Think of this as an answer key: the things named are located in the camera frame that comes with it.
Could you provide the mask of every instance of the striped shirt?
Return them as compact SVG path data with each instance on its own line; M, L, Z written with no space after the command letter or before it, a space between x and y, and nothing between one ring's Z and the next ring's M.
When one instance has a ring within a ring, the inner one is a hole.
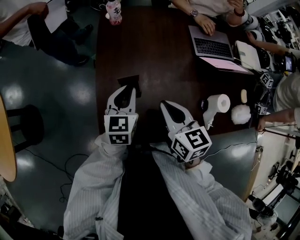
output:
M97 233L101 240L123 240L117 225L126 147L107 144L105 134L95 143L99 148L75 174L64 214L66 240L81 239L91 233ZM170 152L166 143L153 146ZM171 156L161 152L152 155L195 240L251 239L248 207L233 192L215 182L209 163L202 161L185 170Z

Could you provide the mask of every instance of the crumpled white tissue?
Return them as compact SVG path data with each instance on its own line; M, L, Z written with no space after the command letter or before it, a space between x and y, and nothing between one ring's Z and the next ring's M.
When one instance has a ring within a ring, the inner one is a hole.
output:
M231 120L235 125L245 124L250 118L250 107L247 105L237 105L231 110Z

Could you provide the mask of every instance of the bottle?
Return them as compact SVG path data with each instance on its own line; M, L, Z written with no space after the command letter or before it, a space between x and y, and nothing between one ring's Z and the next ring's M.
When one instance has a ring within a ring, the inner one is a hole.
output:
M122 22L121 3L119 0L108 0L106 10L109 14L111 25L119 25Z

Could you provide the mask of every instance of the gray floor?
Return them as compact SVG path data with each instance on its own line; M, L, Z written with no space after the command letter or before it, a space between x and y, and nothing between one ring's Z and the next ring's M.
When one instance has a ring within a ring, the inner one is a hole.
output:
M80 26L92 23L95 30L79 49L90 56L96 52L98 13L89 7L79 9L74 18ZM28 149L63 168L76 153L90 154L98 135L95 70L90 61L84 67L71 67L29 47L7 44L0 53L0 92L7 109L33 104L45 123L45 138ZM18 119L10 119L12 124ZM14 141L21 142L18 132ZM247 129L212 137L209 154L230 144L255 141L255 131ZM216 180L242 196L252 168L255 144L241 145L207 158L214 166ZM74 174L86 157L75 157L68 164ZM60 185L65 173L23 150L17 153L17 178L7 186L24 214L37 228L57 231L63 224L66 203L60 203ZM64 187L66 196L70 186Z

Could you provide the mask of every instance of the stool leg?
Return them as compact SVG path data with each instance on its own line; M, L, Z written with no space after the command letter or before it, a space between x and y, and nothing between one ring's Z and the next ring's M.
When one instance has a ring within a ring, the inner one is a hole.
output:
M30 147L32 145L32 142L31 141L24 141L18 145L15 146L15 152L19 152L27 147Z
M24 108L7 110L6 112L8 117L20 116L23 114Z
M10 127L10 131L11 131L11 132L18 131L18 130L20 130L20 129L21 129L21 125L20 125L20 124L14 125L14 126L11 126L11 127Z

